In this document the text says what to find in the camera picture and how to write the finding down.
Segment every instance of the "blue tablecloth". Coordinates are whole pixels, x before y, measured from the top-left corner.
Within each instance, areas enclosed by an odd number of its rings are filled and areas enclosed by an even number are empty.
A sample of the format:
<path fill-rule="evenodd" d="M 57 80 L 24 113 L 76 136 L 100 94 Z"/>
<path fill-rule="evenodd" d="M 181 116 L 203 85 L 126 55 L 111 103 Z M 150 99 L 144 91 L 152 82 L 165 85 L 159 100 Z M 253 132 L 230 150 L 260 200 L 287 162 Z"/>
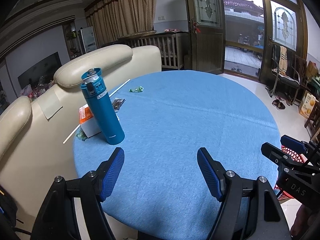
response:
<path fill-rule="evenodd" d="M 138 86 L 142 93 L 129 92 Z M 102 207 L 122 223 L 166 240 L 205 240 L 220 203 L 198 167 L 200 147 L 225 169 L 249 179 L 264 175 L 275 185 L 277 166 L 260 147 L 280 147 L 280 134 L 267 107 L 243 86 L 203 72 L 166 71 L 131 80 L 115 97 L 126 99 L 118 112 L 125 139 L 117 145 L 125 160 Z M 114 149 L 101 133 L 75 137 L 79 177 Z"/>

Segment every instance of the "person's hand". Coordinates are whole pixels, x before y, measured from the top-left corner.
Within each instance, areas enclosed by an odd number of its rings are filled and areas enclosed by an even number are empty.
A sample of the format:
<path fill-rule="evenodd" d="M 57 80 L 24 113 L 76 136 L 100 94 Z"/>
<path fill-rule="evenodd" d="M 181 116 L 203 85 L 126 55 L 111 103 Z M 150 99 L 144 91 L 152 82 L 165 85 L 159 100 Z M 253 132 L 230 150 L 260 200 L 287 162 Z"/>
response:
<path fill-rule="evenodd" d="M 296 219 L 291 227 L 290 234 L 292 236 L 297 236 L 302 233 L 303 229 L 312 225 L 316 219 L 316 216 L 317 213 L 312 214 L 311 209 L 301 205 L 297 212 Z"/>

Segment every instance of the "red tag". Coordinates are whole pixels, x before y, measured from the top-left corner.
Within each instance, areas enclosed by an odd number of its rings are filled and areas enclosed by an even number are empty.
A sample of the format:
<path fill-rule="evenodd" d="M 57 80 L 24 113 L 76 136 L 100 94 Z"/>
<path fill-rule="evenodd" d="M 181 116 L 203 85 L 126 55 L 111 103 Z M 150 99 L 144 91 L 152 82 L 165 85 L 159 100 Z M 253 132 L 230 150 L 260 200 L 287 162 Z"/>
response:
<path fill-rule="evenodd" d="M 197 23 L 193 23 L 193 28 L 196 31 L 196 33 L 200 33 L 201 31 L 199 30 L 199 28 L 197 27 Z"/>

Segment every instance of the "curtain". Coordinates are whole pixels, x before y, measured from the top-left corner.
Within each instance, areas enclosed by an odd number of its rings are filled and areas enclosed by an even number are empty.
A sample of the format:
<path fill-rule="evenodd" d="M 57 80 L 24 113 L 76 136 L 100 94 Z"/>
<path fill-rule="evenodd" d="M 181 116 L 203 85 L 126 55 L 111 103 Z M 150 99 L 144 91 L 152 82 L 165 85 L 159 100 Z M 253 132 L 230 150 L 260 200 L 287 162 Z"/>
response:
<path fill-rule="evenodd" d="M 130 34 L 151 31 L 156 0 L 95 0 L 85 15 L 100 48 Z"/>

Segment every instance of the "thermos lid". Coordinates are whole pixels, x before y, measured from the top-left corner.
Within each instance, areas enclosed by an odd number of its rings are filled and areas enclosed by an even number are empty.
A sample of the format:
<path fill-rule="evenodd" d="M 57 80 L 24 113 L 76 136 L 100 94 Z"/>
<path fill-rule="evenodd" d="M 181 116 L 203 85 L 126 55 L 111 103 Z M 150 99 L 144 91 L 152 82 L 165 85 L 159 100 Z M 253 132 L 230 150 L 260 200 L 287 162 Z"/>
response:
<path fill-rule="evenodd" d="M 101 74 L 102 74 L 101 68 L 91 68 L 81 76 L 81 79 L 83 80 L 93 75 L 101 76 Z"/>
<path fill-rule="evenodd" d="M 97 74 L 93 74 L 92 76 L 88 76 L 82 80 L 83 84 L 88 84 L 90 82 L 96 81 L 99 78 Z"/>

